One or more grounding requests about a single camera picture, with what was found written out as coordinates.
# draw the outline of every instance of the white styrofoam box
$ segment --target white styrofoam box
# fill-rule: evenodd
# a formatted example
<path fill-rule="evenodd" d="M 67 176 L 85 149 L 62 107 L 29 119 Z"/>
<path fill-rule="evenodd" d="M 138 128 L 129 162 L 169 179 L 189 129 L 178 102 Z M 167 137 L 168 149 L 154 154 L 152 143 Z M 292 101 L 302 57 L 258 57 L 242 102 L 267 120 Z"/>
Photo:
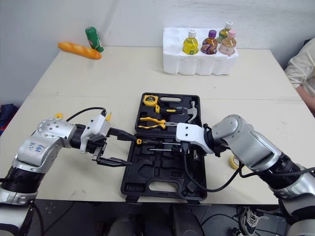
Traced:
<path fill-rule="evenodd" d="M 189 30 L 196 31 L 198 40 L 198 53 L 188 55 L 183 52 L 184 40 L 188 37 Z M 221 29 L 194 29 L 194 28 L 164 28 L 163 32 L 163 67 L 169 74 L 181 73 L 183 75 L 228 75 L 236 59 L 238 52 L 227 56 L 219 52 L 207 55 L 200 51 L 202 42 L 208 37 L 209 30 L 216 30 L 217 36 Z"/>

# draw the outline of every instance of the white table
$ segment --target white table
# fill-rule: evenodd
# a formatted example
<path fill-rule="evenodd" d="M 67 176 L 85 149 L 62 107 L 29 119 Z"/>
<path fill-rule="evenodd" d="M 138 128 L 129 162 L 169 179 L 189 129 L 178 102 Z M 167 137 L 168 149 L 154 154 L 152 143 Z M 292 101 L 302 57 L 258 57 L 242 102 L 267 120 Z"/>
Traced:
<path fill-rule="evenodd" d="M 107 47 L 98 61 L 60 52 L 0 138 L 0 175 L 6 174 L 19 145 L 39 122 L 56 113 L 67 118 L 83 108 L 102 106 L 113 112 L 112 127 L 134 133 L 144 92 L 197 94 L 202 122 L 211 125 L 229 114 L 239 114 L 294 161 L 315 166 L 312 114 L 268 50 L 239 52 L 229 76 L 167 75 L 162 72 L 161 48 Z M 86 124 L 96 114 L 84 113 L 73 122 Z M 127 159 L 128 150 L 128 142 L 111 137 L 105 155 Z M 230 156 L 225 152 L 221 158 L 205 157 L 209 188 L 221 186 L 234 172 L 228 164 Z M 64 148 L 42 181 L 38 198 L 124 201 L 120 192 L 124 170 L 97 165 L 90 154 Z M 139 201 L 180 200 L 141 197 Z M 202 203 L 276 204 L 277 199 L 257 177 L 237 177 L 223 191 L 209 193 Z"/>

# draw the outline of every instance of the yellow-handled pliers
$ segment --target yellow-handled pliers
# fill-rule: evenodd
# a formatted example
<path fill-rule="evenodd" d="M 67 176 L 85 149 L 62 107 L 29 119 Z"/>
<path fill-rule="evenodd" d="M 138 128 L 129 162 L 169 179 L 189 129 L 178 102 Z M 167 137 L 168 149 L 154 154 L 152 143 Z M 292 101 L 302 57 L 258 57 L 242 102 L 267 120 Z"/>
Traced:
<path fill-rule="evenodd" d="M 153 125 L 153 126 L 138 125 L 138 128 L 141 128 L 141 129 L 154 129 L 154 128 L 165 129 L 167 126 L 177 126 L 177 123 L 175 122 L 166 122 L 166 120 L 164 119 L 156 119 L 152 117 L 142 117 L 140 118 L 140 121 L 152 121 L 152 122 L 157 123 L 156 125 Z"/>

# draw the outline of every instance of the baguette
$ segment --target baguette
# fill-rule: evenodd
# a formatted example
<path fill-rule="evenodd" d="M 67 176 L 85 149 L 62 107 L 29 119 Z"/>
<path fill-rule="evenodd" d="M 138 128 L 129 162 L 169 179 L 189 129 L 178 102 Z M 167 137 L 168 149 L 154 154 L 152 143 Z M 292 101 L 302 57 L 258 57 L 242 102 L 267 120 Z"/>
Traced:
<path fill-rule="evenodd" d="M 84 47 L 70 42 L 61 42 L 58 47 L 66 52 L 75 53 L 91 59 L 100 59 L 102 55 L 93 48 Z"/>

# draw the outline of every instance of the wall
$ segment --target wall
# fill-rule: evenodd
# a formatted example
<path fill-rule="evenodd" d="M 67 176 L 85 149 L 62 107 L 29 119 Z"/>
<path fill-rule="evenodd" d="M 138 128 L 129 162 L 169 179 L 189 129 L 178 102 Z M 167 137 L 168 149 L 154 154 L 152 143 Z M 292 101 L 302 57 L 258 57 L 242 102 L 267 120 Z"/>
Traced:
<path fill-rule="evenodd" d="M 162 45 L 163 27 L 221 28 L 238 48 L 271 49 L 281 66 L 315 36 L 313 0 L 0 0 L 0 103 L 20 105 L 58 54 L 87 44 L 95 26 L 110 46 Z"/>

